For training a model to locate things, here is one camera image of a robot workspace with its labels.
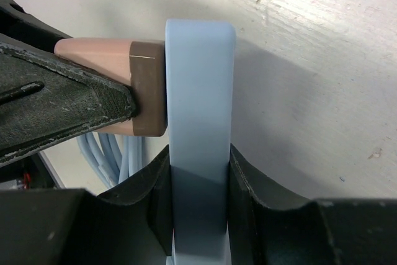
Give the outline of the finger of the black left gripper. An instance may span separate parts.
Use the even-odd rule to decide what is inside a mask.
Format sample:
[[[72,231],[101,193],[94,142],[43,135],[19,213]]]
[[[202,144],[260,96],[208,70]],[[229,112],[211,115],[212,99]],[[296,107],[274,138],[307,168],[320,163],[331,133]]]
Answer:
[[[1,0],[1,33],[50,53],[59,40],[71,38],[25,12],[14,0]]]
[[[16,40],[1,41],[1,165],[136,115],[121,83]]]

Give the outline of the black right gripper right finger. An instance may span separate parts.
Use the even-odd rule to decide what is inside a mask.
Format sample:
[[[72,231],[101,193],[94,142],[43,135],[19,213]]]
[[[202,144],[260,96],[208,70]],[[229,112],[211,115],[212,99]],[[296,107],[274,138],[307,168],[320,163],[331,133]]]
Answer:
[[[304,198],[230,152],[233,264],[395,264],[394,199]]]

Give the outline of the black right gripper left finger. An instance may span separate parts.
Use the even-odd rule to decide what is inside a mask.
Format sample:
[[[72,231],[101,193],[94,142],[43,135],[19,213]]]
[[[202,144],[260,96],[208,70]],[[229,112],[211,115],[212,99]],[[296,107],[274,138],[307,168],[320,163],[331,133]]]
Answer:
[[[172,231],[168,148],[101,195],[1,192],[2,264],[165,264]]]

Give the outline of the brown pink USB charger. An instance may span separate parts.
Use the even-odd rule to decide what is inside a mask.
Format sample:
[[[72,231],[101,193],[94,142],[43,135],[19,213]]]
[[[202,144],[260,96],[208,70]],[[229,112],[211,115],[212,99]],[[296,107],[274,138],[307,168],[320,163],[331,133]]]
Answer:
[[[167,127],[165,44],[125,38],[67,38],[56,55],[130,86],[137,102],[134,118],[99,129],[138,137],[160,137]]]

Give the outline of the light blue power strip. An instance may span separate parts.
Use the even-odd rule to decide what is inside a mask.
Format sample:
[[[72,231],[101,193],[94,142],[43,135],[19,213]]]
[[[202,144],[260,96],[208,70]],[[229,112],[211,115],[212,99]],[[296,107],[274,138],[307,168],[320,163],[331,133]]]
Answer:
[[[236,32],[166,23],[166,89],[176,264],[225,261]]]

